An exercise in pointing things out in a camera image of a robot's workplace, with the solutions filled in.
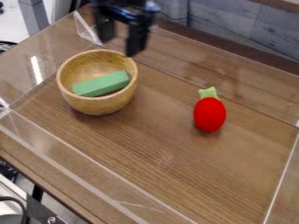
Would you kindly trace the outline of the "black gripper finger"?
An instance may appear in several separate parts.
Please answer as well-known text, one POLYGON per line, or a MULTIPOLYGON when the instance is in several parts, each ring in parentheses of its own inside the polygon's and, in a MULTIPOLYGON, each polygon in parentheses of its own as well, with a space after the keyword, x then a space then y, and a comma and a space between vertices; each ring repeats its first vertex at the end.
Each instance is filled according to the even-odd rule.
POLYGON ((126 21, 126 24, 129 26, 126 56, 134 57, 146 49, 153 17, 147 14, 139 14, 135 17, 131 17, 126 21))
POLYGON ((111 15, 103 11, 95 13, 95 22, 98 29, 98 38, 103 43, 107 43, 115 36, 117 22, 111 15))

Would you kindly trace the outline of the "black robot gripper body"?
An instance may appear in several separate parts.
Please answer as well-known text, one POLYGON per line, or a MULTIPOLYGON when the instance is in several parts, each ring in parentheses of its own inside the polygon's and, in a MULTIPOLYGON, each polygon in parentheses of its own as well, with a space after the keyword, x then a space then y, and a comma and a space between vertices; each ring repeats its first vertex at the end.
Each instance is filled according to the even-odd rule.
POLYGON ((131 20, 139 15, 153 16, 161 7, 154 0, 93 0, 95 15, 99 18, 131 20))

